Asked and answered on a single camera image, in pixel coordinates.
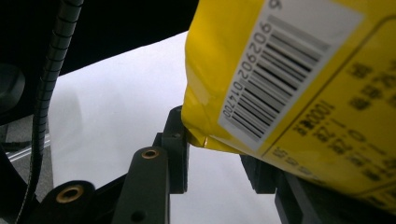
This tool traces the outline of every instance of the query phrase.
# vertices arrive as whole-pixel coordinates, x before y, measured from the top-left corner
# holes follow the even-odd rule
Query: yellow package
[[[190,142],[396,214],[395,36],[394,1],[201,0],[186,43]]]

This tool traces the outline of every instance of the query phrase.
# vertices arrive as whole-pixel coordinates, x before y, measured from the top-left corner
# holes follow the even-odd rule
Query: white label
[[[257,150],[361,19],[328,0],[265,1],[219,125]]]

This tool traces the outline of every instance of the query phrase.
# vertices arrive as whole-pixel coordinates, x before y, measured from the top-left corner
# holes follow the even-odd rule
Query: black cable
[[[35,197],[38,178],[40,177],[43,161],[44,138],[46,134],[47,115],[50,108],[50,98],[55,88],[64,57],[70,40],[76,28],[79,12],[83,0],[61,0],[58,15],[40,77],[35,96],[35,112],[33,116],[32,155],[30,159],[30,173],[21,211],[16,223],[22,223],[29,215],[31,201]]]

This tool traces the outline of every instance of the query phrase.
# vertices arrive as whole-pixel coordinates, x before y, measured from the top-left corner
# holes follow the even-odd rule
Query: white surface
[[[186,33],[58,79],[49,110],[54,185],[97,188],[127,172],[182,105]],[[171,223],[280,223],[273,195],[251,189],[239,156],[191,147],[189,191],[171,196]]]

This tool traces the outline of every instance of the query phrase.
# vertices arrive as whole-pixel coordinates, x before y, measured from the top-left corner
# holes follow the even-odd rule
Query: bolt hole
[[[158,155],[160,155],[160,152],[155,149],[149,149],[142,153],[142,157],[145,159],[153,159],[158,157]]]
[[[76,189],[70,189],[69,191],[64,193],[64,198],[73,198],[78,194],[78,190]]]
[[[56,196],[56,201],[58,203],[71,203],[77,200],[83,192],[84,188],[81,185],[69,186]]]
[[[131,220],[132,220],[132,222],[141,222],[141,221],[145,220],[146,216],[147,216],[147,213],[144,211],[135,211],[131,215]]]

